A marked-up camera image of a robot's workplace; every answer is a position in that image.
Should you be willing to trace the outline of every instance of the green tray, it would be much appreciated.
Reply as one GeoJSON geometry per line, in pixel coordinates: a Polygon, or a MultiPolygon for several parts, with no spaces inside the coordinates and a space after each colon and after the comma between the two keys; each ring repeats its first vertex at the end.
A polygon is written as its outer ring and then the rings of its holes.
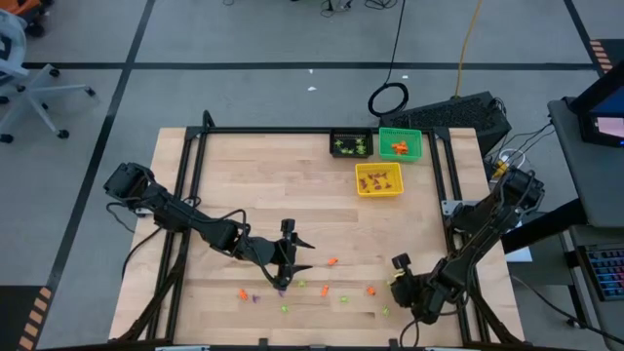
{"type": "Polygon", "coordinates": [[[417,161],[422,157],[422,133],[419,130],[379,128],[379,155],[383,160],[417,161]],[[405,141],[408,153],[397,155],[392,144],[405,141]]]}

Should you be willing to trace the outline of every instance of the yellow tray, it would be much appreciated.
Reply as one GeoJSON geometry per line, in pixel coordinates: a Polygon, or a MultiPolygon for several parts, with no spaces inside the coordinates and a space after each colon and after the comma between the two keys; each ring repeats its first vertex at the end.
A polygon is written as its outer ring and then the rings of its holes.
{"type": "Polygon", "coordinates": [[[397,196],[403,193],[401,166],[396,162],[357,164],[355,178],[358,195],[362,197],[397,196]]]}

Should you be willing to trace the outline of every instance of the yellow cable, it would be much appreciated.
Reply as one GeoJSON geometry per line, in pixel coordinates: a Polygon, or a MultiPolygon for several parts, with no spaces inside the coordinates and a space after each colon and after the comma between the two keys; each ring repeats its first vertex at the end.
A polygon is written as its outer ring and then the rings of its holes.
{"type": "Polygon", "coordinates": [[[464,39],[464,45],[461,47],[461,57],[459,57],[459,68],[457,69],[457,85],[455,85],[456,98],[459,98],[459,87],[461,86],[461,66],[464,64],[464,54],[466,54],[468,38],[470,38],[470,33],[472,32],[472,28],[475,26],[475,22],[477,21],[477,17],[479,16],[479,10],[481,9],[481,4],[483,2],[484,0],[479,0],[479,2],[477,3],[477,9],[475,9],[475,14],[472,16],[472,20],[470,21],[470,27],[468,28],[466,38],[464,39]]]}

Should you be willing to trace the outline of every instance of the black keyboard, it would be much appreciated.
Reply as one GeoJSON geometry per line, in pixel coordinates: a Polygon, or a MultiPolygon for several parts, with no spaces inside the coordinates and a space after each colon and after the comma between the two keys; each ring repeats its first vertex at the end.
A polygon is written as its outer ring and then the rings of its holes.
{"type": "Polygon", "coordinates": [[[587,266],[592,267],[593,284],[602,301],[624,299],[624,246],[582,247],[587,266]]]}
{"type": "Polygon", "coordinates": [[[491,112],[491,108],[477,97],[458,102],[450,100],[436,107],[406,111],[393,118],[392,127],[421,129],[447,126],[486,131],[496,125],[497,116],[491,112]]]}

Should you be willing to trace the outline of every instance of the wooden table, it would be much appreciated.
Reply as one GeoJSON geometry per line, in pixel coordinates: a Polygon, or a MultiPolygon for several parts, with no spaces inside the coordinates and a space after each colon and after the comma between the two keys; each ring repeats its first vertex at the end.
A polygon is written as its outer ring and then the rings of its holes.
{"type": "MultiPolygon", "coordinates": [[[[488,184],[475,132],[450,131],[463,197],[480,200],[488,195],[488,184]]],[[[171,192],[183,136],[184,129],[162,129],[151,165],[156,180],[171,192]]],[[[283,218],[294,218],[300,237],[316,247],[298,250],[297,263],[314,268],[298,273],[280,297],[257,266],[217,253],[193,234],[175,343],[257,345],[259,338],[267,337],[271,345],[387,346],[389,338],[398,338],[412,316],[394,302],[386,285],[395,271],[391,258],[408,253],[411,269],[417,274],[431,271],[447,254],[427,141],[425,137],[421,160],[401,165],[404,194],[367,199],[356,193],[354,166],[377,162],[378,156],[365,161],[334,159],[328,152],[328,135],[210,134],[199,209],[220,216],[243,208],[252,225],[251,235],[269,240],[281,237],[283,218]],[[339,263],[329,267],[332,257],[339,263]],[[307,287],[299,288],[296,280],[307,281],[307,287]],[[321,297],[325,284],[330,291],[321,297]],[[375,287],[377,295],[368,296],[367,286],[375,287]],[[259,301],[241,300],[239,289],[260,296],[259,301]],[[340,302],[341,296],[349,301],[340,302]],[[282,305],[288,305],[288,313],[282,312],[282,305]],[[383,306],[388,306],[390,316],[384,317],[383,306]]],[[[377,135],[374,142],[376,151],[377,135]]],[[[444,148],[440,142],[438,146],[446,170],[444,148]]],[[[194,160],[194,153],[191,150],[189,160],[194,160]]],[[[186,191],[192,174],[189,167],[186,191]]],[[[446,190],[452,198],[448,179],[446,174],[446,190]]],[[[133,245],[154,228],[150,217],[140,219],[133,245]]],[[[123,333],[151,298],[164,237],[155,237],[132,258],[111,337],[123,333]]],[[[500,244],[480,262],[478,272],[486,301],[515,336],[524,338],[500,244]]],[[[158,335],[164,335],[166,301],[158,335]]],[[[445,311],[454,308],[447,305],[445,311]]],[[[468,310],[472,319],[472,308],[468,310]]],[[[472,320],[470,325],[473,338],[478,338],[476,322],[472,320]]],[[[414,335],[411,329],[406,344],[413,343],[414,335]]],[[[441,317],[433,326],[420,324],[419,345],[461,345],[457,317],[441,317]]]]}

